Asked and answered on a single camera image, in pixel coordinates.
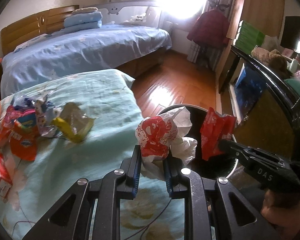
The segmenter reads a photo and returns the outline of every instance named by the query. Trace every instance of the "light blue bed cover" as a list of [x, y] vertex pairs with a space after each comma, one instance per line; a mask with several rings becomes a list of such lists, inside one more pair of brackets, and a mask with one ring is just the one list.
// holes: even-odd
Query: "light blue bed cover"
[[58, 77], [116, 68], [160, 47], [171, 47], [169, 34], [144, 26], [104, 25], [53, 35], [3, 58], [1, 97]]
[[[38, 144], [34, 162], [21, 161], [18, 170], [27, 176], [26, 186], [19, 191], [21, 209], [14, 211], [0, 198], [0, 222], [14, 240], [21, 240], [39, 218], [79, 178], [95, 180], [120, 167], [132, 155], [137, 143], [135, 129], [143, 119], [131, 87], [133, 79], [119, 70], [79, 73], [45, 82], [23, 90], [30, 97], [53, 90], [49, 100], [56, 106], [76, 102], [90, 117], [98, 117], [87, 139], [73, 144], [62, 139], [43, 139]], [[6, 109], [9, 96], [1, 101]], [[14, 156], [16, 164], [20, 159]], [[121, 239], [150, 223], [169, 202], [164, 181], [140, 178], [137, 198], [121, 204]], [[144, 239], [183, 239], [183, 200], [172, 200], [154, 222]], [[131, 238], [139, 239], [140, 234]]]

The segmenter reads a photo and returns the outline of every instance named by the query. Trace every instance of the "red jacket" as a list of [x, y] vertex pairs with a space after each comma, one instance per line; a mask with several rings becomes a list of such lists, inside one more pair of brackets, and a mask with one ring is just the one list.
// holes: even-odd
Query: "red jacket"
[[218, 9], [213, 9], [200, 16], [187, 38], [200, 46], [220, 49], [229, 43], [228, 28], [228, 19]]

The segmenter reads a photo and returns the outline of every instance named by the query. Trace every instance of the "wooden floor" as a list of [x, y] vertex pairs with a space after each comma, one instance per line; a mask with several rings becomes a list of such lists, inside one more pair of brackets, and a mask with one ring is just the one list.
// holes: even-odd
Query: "wooden floor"
[[215, 73], [198, 70], [185, 55], [173, 51], [166, 53], [163, 64], [137, 77], [132, 91], [144, 117], [181, 103], [216, 108]]

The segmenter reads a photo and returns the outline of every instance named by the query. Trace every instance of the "coat rack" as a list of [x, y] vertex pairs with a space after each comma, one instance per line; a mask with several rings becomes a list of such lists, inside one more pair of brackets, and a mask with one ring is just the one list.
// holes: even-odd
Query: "coat rack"
[[217, 0], [216, 2], [214, 0], [208, 0], [209, 6], [212, 8], [217, 8], [220, 11], [224, 12], [226, 8], [230, 6], [230, 4], [220, 4], [220, 0]]

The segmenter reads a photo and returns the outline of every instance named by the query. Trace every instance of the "stack of green packages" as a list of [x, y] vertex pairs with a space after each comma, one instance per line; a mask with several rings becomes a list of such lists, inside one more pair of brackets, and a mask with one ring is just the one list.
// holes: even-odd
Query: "stack of green packages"
[[243, 52], [251, 55], [251, 51], [256, 45], [261, 46], [265, 35], [253, 27], [251, 24], [241, 21], [239, 29], [233, 45], [241, 49]]

